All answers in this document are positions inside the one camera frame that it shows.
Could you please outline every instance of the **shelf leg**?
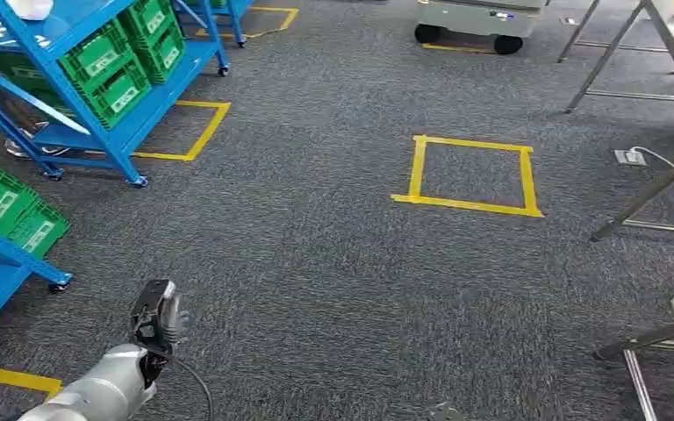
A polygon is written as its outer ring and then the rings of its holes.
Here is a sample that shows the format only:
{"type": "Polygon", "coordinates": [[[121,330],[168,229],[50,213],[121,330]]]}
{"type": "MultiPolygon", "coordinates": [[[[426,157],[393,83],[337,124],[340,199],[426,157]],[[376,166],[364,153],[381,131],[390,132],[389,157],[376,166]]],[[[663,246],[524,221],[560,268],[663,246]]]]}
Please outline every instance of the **shelf leg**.
{"type": "Polygon", "coordinates": [[[223,48],[219,48],[216,52],[216,58],[219,61],[219,68],[228,69],[228,61],[226,60],[226,53],[224,53],[223,48]]]}
{"type": "Polygon", "coordinates": [[[47,279],[52,284],[67,285],[73,277],[69,272],[63,272],[50,263],[32,256],[1,236],[0,258],[28,268],[31,272],[47,279]]]}
{"type": "Polygon", "coordinates": [[[116,151],[105,152],[107,160],[112,163],[112,166],[123,173],[125,182],[136,187],[146,187],[148,185],[148,179],[143,175],[138,174],[138,170],[136,170],[133,163],[130,162],[129,156],[117,153],[116,151]]]}
{"type": "Polygon", "coordinates": [[[37,164],[43,175],[60,179],[63,170],[53,163],[42,160],[42,152],[33,144],[25,134],[0,110],[0,130],[9,139],[16,142],[22,150],[37,164]]]}
{"type": "Polygon", "coordinates": [[[231,17],[231,28],[233,29],[233,37],[236,39],[236,42],[239,43],[239,46],[244,46],[247,39],[241,30],[241,22],[237,18],[231,17]]]}

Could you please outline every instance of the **metal table frame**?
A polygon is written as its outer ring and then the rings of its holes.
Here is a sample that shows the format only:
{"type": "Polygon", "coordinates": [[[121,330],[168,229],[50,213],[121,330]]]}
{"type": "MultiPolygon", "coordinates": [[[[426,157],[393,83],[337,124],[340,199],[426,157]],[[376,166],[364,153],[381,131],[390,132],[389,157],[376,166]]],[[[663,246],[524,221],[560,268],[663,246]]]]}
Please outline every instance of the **metal table frame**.
{"type": "Polygon", "coordinates": [[[637,398],[642,407],[642,413],[644,413],[644,419],[646,421],[657,421],[655,409],[652,406],[652,401],[649,399],[647,384],[642,377],[642,371],[640,370],[639,361],[636,356],[636,351],[648,346],[674,350],[674,323],[642,335],[624,339],[609,346],[604,346],[596,351],[594,355],[601,360],[611,359],[619,354],[624,356],[629,376],[632,378],[637,398]]]}
{"type": "MultiPolygon", "coordinates": [[[[593,13],[598,8],[600,0],[593,0],[591,6],[588,8],[588,11],[585,13],[582,22],[580,25],[575,28],[575,31],[572,33],[570,40],[567,42],[567,45],[564,46],[564,49],[559,54],[559,58],[556,59],[557,63],[561,63],[567,59],[570,54],[570,50],[574,46],[591,46],[596,48],[608,48],[608,44],[605,42],[596,42],[596,41],[585,41],[580,39],[585,26],[588,25],[588,22],[591,20],[593,13]]],[[[667,48],[654,47],[654,46],[624,46],[619,45],[618,49],[620,50],[630,50],[630,51],[643,51],[648,53],[668,53],[667,48]]]]}
{"type": "MultiPolygon", "coordinates": [[[[606,48],[606,51],[600,57],[595,68],[586,78],[582,88],[578,91],[570,104],[567,106],[566,113],[573,112],[585,95],[591,96],[615,96],[632,99],[653,99],[659,101],[672,101],[674,96],[655,95],[655,94],[638,94],[629,92],[611,92],[605,90],[591,89],[591,85],[596,77],[603,70],[604,66],[611,58],[613,53],[619,48],[621,40],[629,31],[632,24],[635,22],[637,16],[645,10],[652,19],[660,38],[667,47],[670,56],[674,60],[674,0],[641,0],[640,3],[632,11],[631,15],[619,29],[619,32],[613,38],[611,43],[606,48]]],[[[674,168],[664,176],[660,177],[652,183],[641,195],[639,195],[628,207],[618,216],[611,218],[598,229],[591,236],[591,241],[599,241],[612,233],[619,226],[629,226],[636,228],[648,228],[652,230],[660,230],[667,232],[674,232],[674,225],[658,224],[652,222],[644,222],[631,219],[640,209],[642,209],[653,198],[659,195],[663,190],[667,189],[674,182],[674,168]]]]}

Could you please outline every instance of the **yellow tape square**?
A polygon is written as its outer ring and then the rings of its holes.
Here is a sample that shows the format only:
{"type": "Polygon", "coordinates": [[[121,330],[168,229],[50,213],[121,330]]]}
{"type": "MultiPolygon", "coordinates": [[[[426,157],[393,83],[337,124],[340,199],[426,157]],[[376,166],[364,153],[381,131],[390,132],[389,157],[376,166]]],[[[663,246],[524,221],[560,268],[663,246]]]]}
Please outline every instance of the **yellow tape square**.
{"type": "Polygon", "coordinates": [[[0,368],[0,383],[18,388],[40,390],[47,393],[47,399],[61,391],[61,381],[41,375],[29,375],[18,371],[9,371],[0,368]]]}
{"type": "MultiPolygon", "coordinates": [[[[285,31],[286,29],[288,29],[290,24],[293,22],[293,19],[295,19],[296,15],[298,14],[298,9],[294,8],[294,7],[251,6],[251,7],[249,7],[249,9],[251,11],[280,11],[280,12],[286,13],[285,19],[283,19],[283,22],[280,24],[280,26],[277,29],[275,29],[272,32],[285,31]]],[[[259,33],[253,33],[253,34],[245,33],[244,38],[257,38],[260,35],[264,35],[265,33],[268,33],[268,32],[271,32],[271,31],[259,32],[259,33]]],[[[198,37],[207,37],[208,32],[205,29],[200,28],[200,29],[197,30],[197,32],[195,32],[195,35],[198,36],[198,37]]],[[[221,38],[233,38],[233,34],[222,32],[222,33],[219,33],[219,37],[221,37],[221,38]]]]}
{"type": "Polygon", "coordinates": [[[200,151],[203,150],[203,147],[208,140],[211,139],[213,133],[216,132],[216,129],[219,127],[221,120],[226,116],[231,103],[209,103],[206,101],[183,101],[179,100],[175,102],[176,105],[186,105],[189,107],[202,107],[202,108],[213,108],[215,113],[211,118],[211,122],[205,127],[205,130],[200,134],[200,137],[197,138],[195,143],[190,147],[190,150],[185,154],[179,153],[150,153],[150,152],[133,152],[133,156],[138,156],[141,158],[158,158],[160,160],[174,160],[174,161],[192,161],[194,160],[200,151]]]}
{"type": "Polygon", "coordinates": [[[420,44],[420,46],[428,50],[448,50],[448,51],[463,51],[465,53],[476,53],[476,54],[496,54],[491,49],[482,46],[444,46],[441,44],[431,44],[427,42],[420,44]]]}
{"type": "Polygon", "coordinates": [[[536,204],[534,172],[531,169],[531,160],[528,155],[530,152],[533,152],[534,149],[530,146],[480,142],[466,139],[439,138],[426,136],[424,134],[412,136],[412,139],[414,140],[415,144],[414,156],[412,157],[412,172],[410,173],[409,192],[406,195],[391,195],[391,198],[395,201],[449,206],[452,208],[506,213],[510,215],[522,215],[534,218],[544,217],[536,204]],[[420,188],[422,186],[422,170],[425,167],[425,150],[428,143],[438,143],[452,146],[482,147],[487,149],[498,149],[502,151],[517,151],[520,153],[520,186],[523,190],[523,207],[422,196],[420,194],[420,188]]]}

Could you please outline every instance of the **shelf caster wheel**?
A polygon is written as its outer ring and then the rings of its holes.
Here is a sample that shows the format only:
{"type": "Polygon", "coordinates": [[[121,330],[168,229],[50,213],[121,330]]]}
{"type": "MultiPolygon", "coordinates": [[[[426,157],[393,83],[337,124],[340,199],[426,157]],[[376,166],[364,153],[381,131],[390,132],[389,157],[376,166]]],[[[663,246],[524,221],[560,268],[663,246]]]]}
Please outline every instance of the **shelf caster wheel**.
{"type": "Polygon", "coordinates": [[[59,283],[51,283],[47,286],[47,290],[50,291],[51,294],[62,294],[66,292],[66,289],[68,289],[68,285],[70,284],[71,282],[66,282],[63,285],[60,285],[59,283]]]}
{"type": "Polygon", "coordinates": [[[433,43],[441,37],[439,26],[419,24],[414,28],[414,38],[420,44],[433,43]]]}
{"type": "Polygon", "coordinates": [[[499,35],[495,39],[495,52],[500,55],[517,53],[523,47],[523,38],[499,35]]]}
{"type": "Polygon", "coordinates": [[[138,181],[131,182],[130,185],[133,186],[136,189],[143,189],[144,187],[146,187],[148,185],[148,177],[146,177],[145,175],[142,175],[138,179],[138,181]]]}
{"type": "Polygon", "coordinates": [[[54,182],[59,182],[63,178],[63,169],[59,169],[57,173],[48,173],[46,171],[42,174],[54,182]]]}

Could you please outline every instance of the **metal stand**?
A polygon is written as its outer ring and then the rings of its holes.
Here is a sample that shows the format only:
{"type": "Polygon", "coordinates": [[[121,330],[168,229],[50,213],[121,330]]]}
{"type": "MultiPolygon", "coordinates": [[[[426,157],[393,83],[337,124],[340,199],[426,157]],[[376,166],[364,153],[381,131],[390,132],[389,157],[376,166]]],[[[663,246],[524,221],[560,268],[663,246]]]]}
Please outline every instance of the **metal stand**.
{"type": "MultiPolygon", "coordinates": [[[[575,32],[572,33],[570,41],[567,42],[567,45],[564,47],[562,52],[559,54],[559,58],[556,59],[557,63],[561,63],[567,59],[570,54],[570,50],[573,46],[591,46],[596,48],[608,48],[609,44],[605,42],[595,42],[595,41],[584,41],[580,39],[580,35],[583,33],[585,26],[591,20],[593,13],[600,4],[600,0],[593,0],[591,7],[588,8],[588,11],[583,17],[583,21],[580,22],[580,25],[577,26],[575,32]]],[[[668,53],[667,48],[654,47],[654,46],[618,46],[620,50],[630,50],[630,51],[643,51],[647,53],[668,53]]]]}
{"type": "Polygon", "coordinates": [[[663,190],[667,189],[672,183],[674,183],[674,168],[653,182],[653,184],[649,186],[641,195],[639,195],[627,207],[626,210],[620,213],[617,217],[610,219],[608,222],[606,222],[605,225],[593,233],[591,236],[591,241],[602,240],[611,234],[616,228],[622,225],[631,226],[634,228],[647,228],[650,230],[674,232],[674,225],[656,224],[652,222],[643,222],[630,219],[663,190]]]}
{"type": "Polygon", "coordinates": [[[652,346],[655,348],[672,349],[674,350],[674,324],[655,329],[624,341],[605,346],[595,353],[595,357],[599,359],[609,359],[622,353],[624,361],[629,370],[629,376],[635,385],[637,397],[639,399],[644,419],[646,421],[657,421],[655,409],[652,407],[652,402],[649,400],[649,393],[647,385],[642,378],[642,371],[640,371],[639,362],[637,361],[636,351],[638,349],[652,346]]]}
{"type": "Polygon", "coordinates": [[[566,113],[571,113],[573,112],[576,108],[577,105],[580,103],[580,101],[583,99],[583,96],[586,95],[593,95],[593,96],[616,96],[619,98],[632,98],[632,99],[654,99],[657,101],[672,101],[674,102],[674,95],[657,95],[657,94],[638,94],[638,93],[631,93],[631,92],[611,92],[607,90],[599,90],[599,89],[590,89],[592,83],[595,81],[595,78],[598,77],[600,72],[603,70],[603,67],[606,65],[609,59],[611,59],[611,56],[613,53],[616,51],[617,48],[619,48],[619,45],[621,43],[621,40],[624,39],[624,36],[629,32],[629,29],[632,27],[634,24],[635,20],[637,19],[637,16],[642,12],[642,10],[645,7],[645,4],[647,3],[647,0],[642,0],[639,5],[632,11],[632,14],[629,16],[629,19],[624,23],[624,25],[619,29],[619,33],[616,34],[616,37],[613,38],[611,41],[611,44],[608,44],[608,47],[606,48],[606,52],[603,53],[603,55],[600,57],[598,60],[598,63],[595,65],[595,68],[591,71],[591,73],[588,75],[587,79],[585,79],[585,83],[583,83],[583,86],[580,88],[578,93],[575,95],[574,98],[572,98],[572,101],[570,102],[570,105],[567,106],[567,109],[564,111],[566,113]]]}

